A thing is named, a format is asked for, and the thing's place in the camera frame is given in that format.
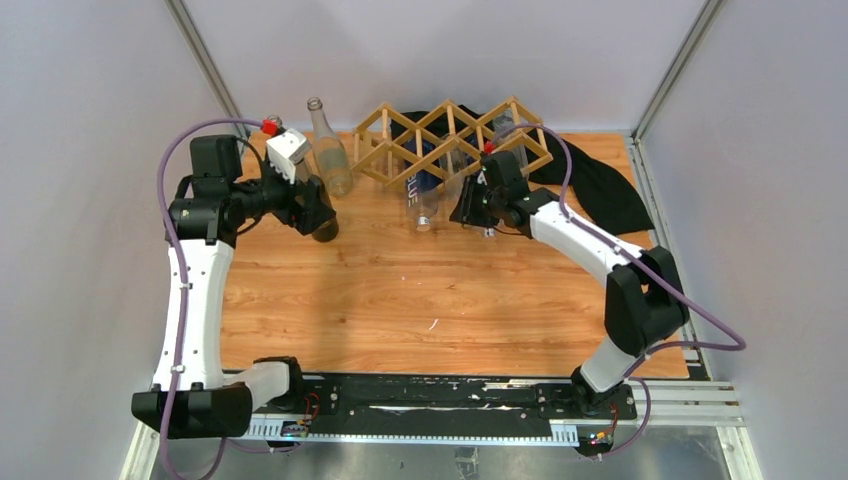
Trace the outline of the aluminium rail frame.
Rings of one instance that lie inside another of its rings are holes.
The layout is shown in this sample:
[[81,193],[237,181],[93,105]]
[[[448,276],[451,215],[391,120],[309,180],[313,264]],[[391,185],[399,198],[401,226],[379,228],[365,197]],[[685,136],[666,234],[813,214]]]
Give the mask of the aluminium rail frame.
[[140,425],[125,479],[759,479],[732,385],[628,381],[581,414],[565,377],[320,373],[233,440]]

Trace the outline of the black cloth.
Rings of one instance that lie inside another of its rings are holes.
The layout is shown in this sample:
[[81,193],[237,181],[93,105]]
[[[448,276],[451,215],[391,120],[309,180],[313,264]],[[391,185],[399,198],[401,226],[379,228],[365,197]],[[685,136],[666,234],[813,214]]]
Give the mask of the black cloth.
[[[580,206],[602,229],[612,235],[623,235],[654,228],[644,202],[627,181],[611,166],[589,156],[576,145],[566,142],[560,145],[550,133],[544,135],[552,161],[529,174],[529,180],[541,185],[560,185],[564,181],[566,162],[572,160],[569,185]],[[405,205],[405,185],[402,187],[401,203]],[[450,215],[457,199],[445,204]]]

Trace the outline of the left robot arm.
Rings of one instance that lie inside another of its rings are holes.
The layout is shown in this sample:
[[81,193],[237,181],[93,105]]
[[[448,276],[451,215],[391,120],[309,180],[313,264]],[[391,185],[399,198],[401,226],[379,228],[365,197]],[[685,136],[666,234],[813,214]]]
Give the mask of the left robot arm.
[[260,176],[243,180],[239,140],[209,135],[190,143],[192,172],[167,207],[173,224],[165,339],[152,385],[131,400],[133,416],[168,439],[243,436],[258,408],[271,402],[298,411],[306,386],[297,360],[260,358],[226,377],[220,355],[223,297],[237,240],[248,220],[266,215],[317,241],[338,233],[322,180],[303,165],[311,145],[300,132],[265,144]]

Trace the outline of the dark green wine bottle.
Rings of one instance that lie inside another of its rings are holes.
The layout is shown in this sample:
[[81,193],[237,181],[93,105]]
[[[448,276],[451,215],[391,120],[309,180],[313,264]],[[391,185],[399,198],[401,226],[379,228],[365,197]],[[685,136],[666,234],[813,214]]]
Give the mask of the dark green wine bottle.
[[334,240],[339,233],[337,213],[319,176],[309,176],[306,180],[306,193],[305,205],[309,223],[315,227],[311,233],[312,238],[320,243]]

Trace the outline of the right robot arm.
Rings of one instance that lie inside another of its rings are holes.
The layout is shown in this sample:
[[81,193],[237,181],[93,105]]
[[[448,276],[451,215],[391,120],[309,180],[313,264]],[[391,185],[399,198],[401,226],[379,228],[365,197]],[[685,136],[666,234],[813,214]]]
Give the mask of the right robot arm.
[[570,377],[572,407],[584,417],[607,409],[638,360],[690,319],[667,249],[622,241],[588,223],[551,190],[530,188],[509,152],[484,156],[481,171],[463,179],[450,219],[512,228],[557,250],[604,288],[605,337]]

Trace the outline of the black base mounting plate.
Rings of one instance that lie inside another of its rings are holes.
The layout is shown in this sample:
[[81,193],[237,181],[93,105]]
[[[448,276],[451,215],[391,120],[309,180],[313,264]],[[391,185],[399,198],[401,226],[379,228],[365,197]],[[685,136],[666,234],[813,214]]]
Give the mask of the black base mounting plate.
[[637,417],[621,385],[589,416],[573,409],[567,378],[400,374],[308,375],[291,410],[261,407],[246,439],[272,442],[409,442],[577,445]]

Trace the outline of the wooden lattice wine rack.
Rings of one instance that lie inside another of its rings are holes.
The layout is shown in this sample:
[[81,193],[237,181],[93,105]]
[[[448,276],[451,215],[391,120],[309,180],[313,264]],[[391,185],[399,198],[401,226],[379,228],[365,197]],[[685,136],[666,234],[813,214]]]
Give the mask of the wooden lattice wine rack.
[[440,138],[448,130],[447,115],[456,125],[450,141],[465,154],[466,165],[460,175],[480,169],[483,146],[489,140],[498,144],[494,152],[523,147],[535,154],[536,158],[521,168],[525,175],[552,161],[541,118],[511,96],[478,118],[450,99],[418,120],[384,102],[352,130],[351,169],[396,190],[422,169],[443,180],[446,173],[439,159],[450,146],[442,145]]

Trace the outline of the clear bottle black label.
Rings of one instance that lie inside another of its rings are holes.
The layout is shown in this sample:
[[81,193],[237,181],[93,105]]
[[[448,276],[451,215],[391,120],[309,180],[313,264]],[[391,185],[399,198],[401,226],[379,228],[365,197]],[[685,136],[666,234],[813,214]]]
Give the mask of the clear bottle black label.
[[354,187],[344,145],[331,128],[320,98],[309,98],[307,109],[312,121],[312,150],[318,172],[331,196],[344,197],[350,194]]

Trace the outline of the clear bottle blue label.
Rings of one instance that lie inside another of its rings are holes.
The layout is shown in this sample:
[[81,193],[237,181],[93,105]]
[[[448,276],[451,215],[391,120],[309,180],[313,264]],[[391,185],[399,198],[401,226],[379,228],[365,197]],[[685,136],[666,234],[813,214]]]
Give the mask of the clear bottle blue label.
[[441,179],[422,169],[408,178],[404,185],[407,217],[417,231],[429,231],[439,209],[437,189],[441,185]]

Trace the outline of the slim clear glass bottle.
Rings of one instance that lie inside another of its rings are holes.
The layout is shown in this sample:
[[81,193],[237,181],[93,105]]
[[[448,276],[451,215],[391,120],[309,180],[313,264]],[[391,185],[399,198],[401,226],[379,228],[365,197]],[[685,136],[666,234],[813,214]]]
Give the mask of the slim clear glass bottle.
[[446,125],[447,132],[440,138],[442,145],[450,146],[439,159],[440,168],[446,173],[446,177],[442,181],[444,187],[441,194],[441,199],[445,204],[454,202],[460,195],[462,190],[462,178],[460,171],[465,167],[465,154],[458,147],[457,143],[451,143],[452,135],[456,133],[456,125],[454,119],[447,115]]

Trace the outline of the clear bottle white label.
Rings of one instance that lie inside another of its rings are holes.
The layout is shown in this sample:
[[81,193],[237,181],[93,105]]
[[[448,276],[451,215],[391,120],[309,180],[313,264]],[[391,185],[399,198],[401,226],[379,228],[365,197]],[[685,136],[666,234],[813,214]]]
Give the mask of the clear bottle white label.
[[[269,135],[269,138],[272,137],[272,136],[281,134],[285,130],[288,130],[288,129],[291,129],[291,128],[284,126],[283,123],[282,123],[282,120],[278,116],[275,116],[275,115],[267,117],[263,121],[262,131],[264,133],[266,133],[267,135]],[[310,167],[308,165],[308,161],[306,160],[306,156],[305,156],[303,162],[297,168],[297,178],[303,179],[303,180],[306,180],[311,175],[311,170],[310,170]]]

